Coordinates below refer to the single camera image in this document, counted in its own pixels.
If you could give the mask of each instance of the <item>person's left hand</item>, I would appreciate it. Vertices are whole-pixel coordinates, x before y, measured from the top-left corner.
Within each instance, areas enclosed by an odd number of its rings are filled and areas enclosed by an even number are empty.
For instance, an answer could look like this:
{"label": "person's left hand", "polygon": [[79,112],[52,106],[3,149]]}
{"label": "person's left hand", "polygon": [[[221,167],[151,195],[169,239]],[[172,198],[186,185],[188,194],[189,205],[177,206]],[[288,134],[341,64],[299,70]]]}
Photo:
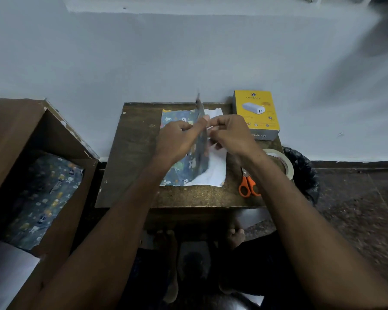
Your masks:
{"label": "person's left hand", "polygon": [[209,115],[204,115],[194,125],[184,121],[170,122],[160,129],[154,157],[170,168],[190,150],[198,135],[207,127]]}

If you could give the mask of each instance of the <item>forearm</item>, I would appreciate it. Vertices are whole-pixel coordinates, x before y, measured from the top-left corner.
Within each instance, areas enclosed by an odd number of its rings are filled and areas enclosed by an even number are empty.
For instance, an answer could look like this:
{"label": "forearm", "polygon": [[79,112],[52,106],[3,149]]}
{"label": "forearm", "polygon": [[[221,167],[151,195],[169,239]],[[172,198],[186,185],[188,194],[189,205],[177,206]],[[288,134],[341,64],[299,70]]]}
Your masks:
{"label": "forearm", "polygon": [[262,150],[246,159],[290,261],[317,305],[388,306],[388,284],[313,208]]}
{"label": "forearm", "polygon": [[116,306],[167,167],[155,158],[149,163],[41,292],[37,309]]}

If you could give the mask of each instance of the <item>dark pants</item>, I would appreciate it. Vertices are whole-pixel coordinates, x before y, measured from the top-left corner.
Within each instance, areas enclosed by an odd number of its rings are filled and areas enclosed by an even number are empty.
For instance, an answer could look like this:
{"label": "dark pants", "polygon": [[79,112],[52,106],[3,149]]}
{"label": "dark pants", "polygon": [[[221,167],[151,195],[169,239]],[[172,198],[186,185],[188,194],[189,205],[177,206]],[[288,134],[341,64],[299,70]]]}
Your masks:
{"label": "dark pants", "polygon": [[[220,250],[211,258],[212,265],[218,265],[222,271],[225,286],[264,296],[262,309],[314,309],[277,232],[245,241],[233,251]],[[168,274],[158,251],[138,249],[120,305],[158,309],[170,283]]]}

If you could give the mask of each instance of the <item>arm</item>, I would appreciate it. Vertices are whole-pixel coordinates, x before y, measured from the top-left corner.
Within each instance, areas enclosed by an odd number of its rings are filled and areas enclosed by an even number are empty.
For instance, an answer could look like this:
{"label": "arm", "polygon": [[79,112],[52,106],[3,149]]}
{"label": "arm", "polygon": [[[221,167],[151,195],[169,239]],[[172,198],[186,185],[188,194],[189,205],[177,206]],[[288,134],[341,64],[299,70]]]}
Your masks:
{"label": "arm", "polygon": [[132,268],[148,210],[170,167],[182,159],[209,117],[160,130],[152,160],[41,291],[34,309],[111,309]]}
{"label": "arm", "polygon": [[244,119],[218,116],[208,132],[259,187],[296,274],[318,307],[388,306],[388,284],[313,208],[256,144]]}

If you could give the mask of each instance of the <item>patterned wrapping paper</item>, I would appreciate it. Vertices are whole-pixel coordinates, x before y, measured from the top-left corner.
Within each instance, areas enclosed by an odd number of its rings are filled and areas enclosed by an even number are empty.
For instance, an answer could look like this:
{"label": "patterned wrapping paper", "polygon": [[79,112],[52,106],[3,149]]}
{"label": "patterned wrapping paper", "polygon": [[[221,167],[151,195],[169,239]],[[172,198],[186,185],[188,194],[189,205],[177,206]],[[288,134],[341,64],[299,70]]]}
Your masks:
{"label": "patterned wrapping paper", "polygon": [[83,169],[46,153],[28,169],[28,182],[13,209],[16,218],[5,230],[3,241],[23,250],[37,246],[60,210],[82,181]]}
{"label": "patterned wrapping paper", "polygon": [[[163,110],[161,116],[161,128],[172,121],[186,121],[190,124],[197,122],[198,110],[167,111]],[[203,135],[197,138],[191,150],[180,161],[171,166],[160,186],[184,186],[208,168],[207,138]]]}

